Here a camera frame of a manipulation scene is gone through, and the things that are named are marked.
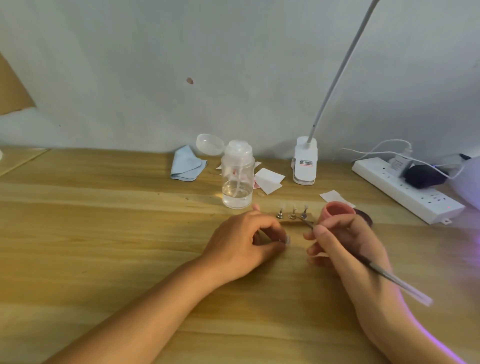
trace hand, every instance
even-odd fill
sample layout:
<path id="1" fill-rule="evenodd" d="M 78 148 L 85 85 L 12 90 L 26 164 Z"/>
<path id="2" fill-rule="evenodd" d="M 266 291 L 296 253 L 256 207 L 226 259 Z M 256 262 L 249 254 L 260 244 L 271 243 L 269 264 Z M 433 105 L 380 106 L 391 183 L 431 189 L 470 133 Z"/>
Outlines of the hand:
<path id="1" fill-rule="evenodd" d="M 411 316 L 398 287 L 378 276 L 346 249 L 360 253 L 391 271 L 386 250 L 362 217 L 336 215 L 319 222 L 305 233 L 307 240 L 317 240 L 307 249 L 309 262 L 331 266 L 338 272 L 352 300 L 360 325 L 374 344 L 379 345 L 382 328 Z M 328 257 L 317 256 L 327 253 Z"/>
<path id="2" fill-rule="evenodd" d="M 250 273 L 261 263 L 285 250 L 287 233 L 278 220 L 258 211 L 234 215 L 224 221 L 213 233 L 204 252 L 199 258 L 206 266 L 215 270 L 225 284 Z M 258 230 L 272 240 L 260 244 Z"/>

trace forearm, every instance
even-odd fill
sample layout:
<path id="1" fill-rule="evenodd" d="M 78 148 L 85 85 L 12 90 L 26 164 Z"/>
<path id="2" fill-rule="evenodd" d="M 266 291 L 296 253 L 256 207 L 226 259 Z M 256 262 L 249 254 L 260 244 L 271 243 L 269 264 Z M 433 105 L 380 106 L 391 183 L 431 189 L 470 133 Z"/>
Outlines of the forearm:
<path id="1" fill-rule="evenodd" d="M 218 285 L 198 260 L 188 262 L 45 364 L 149 364 Z"/>
<path id="2" fill-rule="evenodd" d="M 378 348 L 394 364 L 464 364 L 409 313 L 379 331 Z"/>

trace clear plastic bottle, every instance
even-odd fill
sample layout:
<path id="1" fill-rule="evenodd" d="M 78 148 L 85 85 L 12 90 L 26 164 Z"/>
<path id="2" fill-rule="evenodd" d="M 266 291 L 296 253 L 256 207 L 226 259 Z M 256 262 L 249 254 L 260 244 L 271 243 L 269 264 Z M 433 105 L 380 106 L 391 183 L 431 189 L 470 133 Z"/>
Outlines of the clear plastic bottle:
<path id="1" fill-rule="evenodd" d="M 244 208 L 252 203 L 253 171 L 252 147 L 243 140 L 232 140 L 222 157 L 223 204 L 230 208 Z"/>

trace pink silicone cup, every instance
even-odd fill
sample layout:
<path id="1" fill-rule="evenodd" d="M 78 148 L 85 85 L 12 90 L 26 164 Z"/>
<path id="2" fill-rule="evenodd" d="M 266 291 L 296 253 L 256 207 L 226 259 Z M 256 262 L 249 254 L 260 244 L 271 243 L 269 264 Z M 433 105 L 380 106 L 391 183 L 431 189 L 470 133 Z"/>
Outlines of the pink silicone cup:
<path id="1" fill-rule="evenodd" d="M 356 214 L 355 210 L 351 208 L 349 205 L 344 204 L 343 202 L 339 201 L 332 201 L 327 203 L 320 213 L 320 217 L 318 218 L 318 222 L 322 222 L 328 218 L 331 218 L 334 215 L 343 215 L 343 214 Z"/>

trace white power strip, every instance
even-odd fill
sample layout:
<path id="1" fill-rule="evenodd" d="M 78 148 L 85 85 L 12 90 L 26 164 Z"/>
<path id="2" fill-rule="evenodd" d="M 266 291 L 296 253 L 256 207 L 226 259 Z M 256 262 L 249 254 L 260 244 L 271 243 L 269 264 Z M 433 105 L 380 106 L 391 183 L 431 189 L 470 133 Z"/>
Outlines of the white power strip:
<path id="1" fill-rule="evenodd" d="M 388 162 L 383 159 L 370 158 L 357 160 L 352 171 L 428 224 L 450 224 L 450 219 L 465 209 L 461 203 L 434 188 L 419 190 L 407 184 L 403 178 L 392 176 L 386 171 L 388 166 Z"/>

